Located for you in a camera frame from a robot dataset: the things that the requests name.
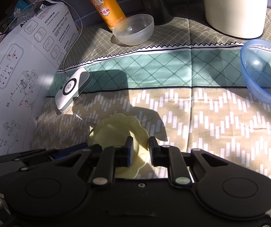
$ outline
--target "yellow plate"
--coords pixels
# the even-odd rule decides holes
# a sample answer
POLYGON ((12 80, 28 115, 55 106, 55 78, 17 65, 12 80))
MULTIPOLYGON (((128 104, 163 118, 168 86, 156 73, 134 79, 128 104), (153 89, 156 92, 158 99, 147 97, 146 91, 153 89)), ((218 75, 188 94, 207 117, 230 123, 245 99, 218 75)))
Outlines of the yellow plate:
POLYGON ((132 165, 116 168, 116 178, 135 178, 146 164, 145 161, 149 156, 148 132, 136 117, 117 113, 101 120, 88 138, 88 145, 99 144, 104 149, 115 145, 124 146, 128 136, 133 137, 132 165))

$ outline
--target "blue bowl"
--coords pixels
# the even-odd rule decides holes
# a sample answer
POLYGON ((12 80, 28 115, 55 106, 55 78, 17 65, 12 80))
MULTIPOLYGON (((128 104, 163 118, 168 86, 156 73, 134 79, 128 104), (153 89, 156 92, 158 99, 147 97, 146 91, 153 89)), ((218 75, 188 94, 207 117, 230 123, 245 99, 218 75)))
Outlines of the blue bowl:
POLYGON ((246 42, 240 60, 248 90, 261 102, 271 105, 271 42, 261 39, 246 42))

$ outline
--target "cream colored cylinder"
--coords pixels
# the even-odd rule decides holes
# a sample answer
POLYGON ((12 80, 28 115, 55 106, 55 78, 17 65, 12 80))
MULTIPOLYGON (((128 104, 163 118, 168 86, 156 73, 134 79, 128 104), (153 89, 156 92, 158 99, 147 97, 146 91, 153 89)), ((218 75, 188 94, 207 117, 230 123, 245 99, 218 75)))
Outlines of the cream colored cylinder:
POLYGON ((264 29, 268 0, 204 0, 207 22, 240 38, 259 37, 264 29))

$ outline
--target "white cable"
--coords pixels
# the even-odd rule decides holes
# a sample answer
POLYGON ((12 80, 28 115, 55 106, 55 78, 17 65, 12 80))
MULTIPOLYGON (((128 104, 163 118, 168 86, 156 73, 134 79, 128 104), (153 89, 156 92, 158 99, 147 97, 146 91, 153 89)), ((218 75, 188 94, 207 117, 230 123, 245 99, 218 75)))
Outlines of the white cable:
MULTIPOLYGON (((27 9, 27 8, 28 8, 29 6, 31 6, 31 5, 34 5, 34 4, 37 3, 37 2, 42 2, 42 1, 47 1, 47 0, 38 0, 38 1, 35 1, 35 2, 31 3, 31 4, 29 4, 26 8, 24 8, 24 9, 23 9, 23 10, 22 10, 22 11, 21 11, 21 12, 13 19, 13 21, 8 25, 8 27, 5 29, 4 32, 7 31, 7 29, 10 27, 10 25, 15 21, 16 18, 18 18, 18 16, 19 16, 25 9, 27 9)), ((64 0, 59 0, 59 1, 62 1, 62 2, 64 2, 64 3, 66 3, 68 6, 70 6, 70 7, 76 12, 76 14, 78 15, 78 17, 79 17, 79 19, 80 19, 80 22, 81 22, 81 32, 80 32, 78 38, 74 41, 74 43, 73 43, 73 44, 71 45, 71 47, 69 48, 67 54, 65 55, 65 58, 64 58, 64 60, 63 60, 63 63, 62 63, 62 66, 63 66, 63 72, 66 74, 65 69, 64 69, 64 68, 65 68, 65 61, 66 61, 66 58, 67 58, 67 56, 68 56, 70 50, 71 50, 72 47, 76 44, 76 42, 79 40, 79 38, 80 38, 80 36, 81 36, 81 34, 82 34, 82 31, 83 31, 83 23, 82 23, 82 20, 81 20, 80 15, 79 15, 78 12, 73 8, 73 6, 71 6, 68 2, 66 2, 66 1, 64 1, 64 0)))

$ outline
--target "white cardboard box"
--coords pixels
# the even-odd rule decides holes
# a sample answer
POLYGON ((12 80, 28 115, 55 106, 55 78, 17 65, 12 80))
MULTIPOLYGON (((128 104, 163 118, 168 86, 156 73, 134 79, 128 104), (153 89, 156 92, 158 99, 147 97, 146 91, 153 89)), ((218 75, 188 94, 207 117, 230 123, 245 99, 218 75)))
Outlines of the white cardboard box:
POLYGON ((30 149, 53 77, 78 31, 67 6, 47 6, 0 44, 0 155, 30 149))

